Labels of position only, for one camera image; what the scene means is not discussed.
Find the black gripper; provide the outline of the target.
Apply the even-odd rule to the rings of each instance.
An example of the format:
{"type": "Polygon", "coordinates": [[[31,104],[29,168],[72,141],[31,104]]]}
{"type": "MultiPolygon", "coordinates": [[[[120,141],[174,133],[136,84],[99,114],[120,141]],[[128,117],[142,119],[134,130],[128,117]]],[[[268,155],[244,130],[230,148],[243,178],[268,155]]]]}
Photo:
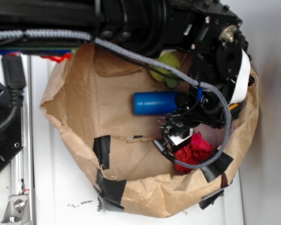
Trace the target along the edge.
{"type": "Polygon", "coordinates": [[[223,128],[224,113],[212,93],[203,93],[203,89],[176,88],[162,94],[162,103],[167,106],[163,111],[163,138],[157,140],[157,148],[164,155],[171,152],[182,153],[183,149],[211,151],[212,146],[203,140],[194,129],[200,124],[211,128],[223,128]]]}

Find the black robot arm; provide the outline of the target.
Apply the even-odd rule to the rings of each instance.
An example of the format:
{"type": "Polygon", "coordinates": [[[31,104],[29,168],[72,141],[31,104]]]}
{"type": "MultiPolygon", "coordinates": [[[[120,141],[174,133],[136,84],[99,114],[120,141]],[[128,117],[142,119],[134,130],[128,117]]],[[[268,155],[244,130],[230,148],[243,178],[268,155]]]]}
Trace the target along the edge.
{"type": "Polygon", "coordinates": [[[84,43],[152,66],[163,50],[190,53],[184,79],[216,96],[216,124],[230,132],[228,79],[248,44],[242,20],[218,0],[0,0],[0,54],[63,55],[84,43]]]}

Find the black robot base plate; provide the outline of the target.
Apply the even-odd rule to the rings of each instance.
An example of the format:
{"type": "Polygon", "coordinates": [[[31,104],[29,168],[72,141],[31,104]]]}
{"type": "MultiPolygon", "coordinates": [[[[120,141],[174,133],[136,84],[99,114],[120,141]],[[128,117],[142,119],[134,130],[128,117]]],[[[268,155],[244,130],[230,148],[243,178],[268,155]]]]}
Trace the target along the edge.
{"type": "MultiPolygon", "coordinates": [[[[10,115],[11,110],[9,90],[0,82],[0,124],[10,115]]],[[[22,148],[22,109],[18,107],[12,123],[0,132],[0,172],[22,148]]]]}

